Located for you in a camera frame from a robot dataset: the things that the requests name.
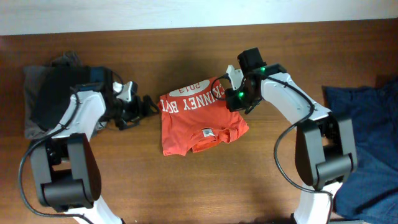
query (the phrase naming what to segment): wooden table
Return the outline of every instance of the wooden table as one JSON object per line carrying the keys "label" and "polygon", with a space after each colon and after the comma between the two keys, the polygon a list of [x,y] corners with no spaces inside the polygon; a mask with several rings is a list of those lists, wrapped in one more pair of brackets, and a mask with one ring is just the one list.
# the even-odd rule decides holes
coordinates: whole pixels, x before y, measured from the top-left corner
{"label": "wooden table", "polygon": [[[156,101],[169,91],[238,67],[243,50],[259,47],[267,63],[281,63],[314,100],[322,86],[374,86],[398,71],[398,21],[315,22],[197,29],[134,30],[0,37],[0,222],[74,223],[28,211],[17,191],[24,139],[23,66],[42,65],[76,50],[91,66],[104,65],[139,94]],[[231,144],[187,156],[162,155],[160,119],[127,131],[105,130],[91,140],[102,195],[126,223],[238,223],[289,217],[300,192],[274,164],[272,148],[289,125],[270,104],[244,116],[250,130]],[[295,134],[280,147],[282,166],[295,181]],[[37,202],[28,163],[24,186]]]}

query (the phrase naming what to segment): orange t-shirt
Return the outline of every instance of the orange t-shirt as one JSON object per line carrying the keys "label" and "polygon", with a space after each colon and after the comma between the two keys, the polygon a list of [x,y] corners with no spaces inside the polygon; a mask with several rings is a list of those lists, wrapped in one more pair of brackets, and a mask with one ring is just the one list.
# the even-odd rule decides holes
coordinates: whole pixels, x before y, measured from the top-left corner
{"label": "orange t-shirt", "polygon": [[[248,124],[238,112],[229,112],[225,101],[211,95],[214,79],[203,80],[160,97],[165,156],[184,156],[191,148],[193,152],[200,152],[221,141],[235,141],[248,131]],[[218,80],[213,93],[218,98],[225,97]]]}

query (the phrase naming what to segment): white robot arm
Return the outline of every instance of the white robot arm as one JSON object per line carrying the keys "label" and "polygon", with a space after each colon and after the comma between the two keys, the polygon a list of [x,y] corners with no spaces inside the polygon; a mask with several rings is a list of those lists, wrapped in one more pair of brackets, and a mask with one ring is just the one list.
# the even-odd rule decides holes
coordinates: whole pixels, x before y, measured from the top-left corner
{"label": "white robot arm", "polygon": [[[123,130],[138,125],[141,118],[156,114],[159,109],[148,96],[141,102],[134,82],[124,85],[113,82],[113,75],[103,67],[63,67],[54,69],[46,77],[31,119],[51,131],[46,137],[31,142],[19,168],[22,199],[35,214],[73,217],[81,224],[124,223],[101,196],[100,171],[89,141],[94,132],[104,128],[111,119]],[[27,156],[30,156],[40,204],[64,215],[41,213],[26,200],[22,168]],[[70,168],[56,168],[65,162]]]}
{"label": "white robot arm", "polygon": [[[281,174],[302,191],[294,214],[298,224],[328,223],[333,196],[357,167],[350,118],[333,114],[301,90],[279,64],[266,65],[257,48],[238,56],[241,69],[228,65],[222,78],[230,81],[226,102],[230,111],[248,114],[261,100],[273,104],[292,124],[275,144],[274,157]],[[302,186],[290,180],[277,159],[277,146],[284,135],[297,128],[295,164]],[[322,138],[331,144],[323,146]]]}

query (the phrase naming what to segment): clothing tag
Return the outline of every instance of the clothing tag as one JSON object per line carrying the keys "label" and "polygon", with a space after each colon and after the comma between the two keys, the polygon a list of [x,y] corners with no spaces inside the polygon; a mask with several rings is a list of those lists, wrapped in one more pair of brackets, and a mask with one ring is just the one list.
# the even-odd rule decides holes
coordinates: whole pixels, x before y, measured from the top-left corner
{"label": "clothing tag", "polygon": [[203,129],[202,132],[203,132],[204,137],[207,137],[207,136],[215,136],[215,135],[213,134],[213,131],[211,130],[211,128]]}

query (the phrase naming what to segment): blue fabric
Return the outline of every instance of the blue fabric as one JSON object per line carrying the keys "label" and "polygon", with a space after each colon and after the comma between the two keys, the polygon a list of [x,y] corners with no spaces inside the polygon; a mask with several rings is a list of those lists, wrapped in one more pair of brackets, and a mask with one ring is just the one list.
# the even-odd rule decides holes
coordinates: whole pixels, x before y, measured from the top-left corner
{"label": "blue fabric", "polygon": [[358,170],[335,197],[337,214],[398,223],[398,78],[380,89],[326,88],[334,113],[351,116]]}

